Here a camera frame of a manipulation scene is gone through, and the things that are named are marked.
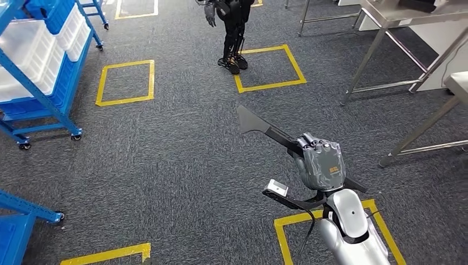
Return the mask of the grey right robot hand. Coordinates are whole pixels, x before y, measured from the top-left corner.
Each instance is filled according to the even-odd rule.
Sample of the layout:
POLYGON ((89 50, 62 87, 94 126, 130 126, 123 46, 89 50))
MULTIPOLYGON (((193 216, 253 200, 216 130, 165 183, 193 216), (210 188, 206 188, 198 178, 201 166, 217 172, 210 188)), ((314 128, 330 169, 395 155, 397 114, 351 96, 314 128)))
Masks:
POLYGON ((310 190, 323 192, 343 187, 345 163, 340 144, 305 132, 297 138, 303 156, 293 155, 300 179, 310 190))

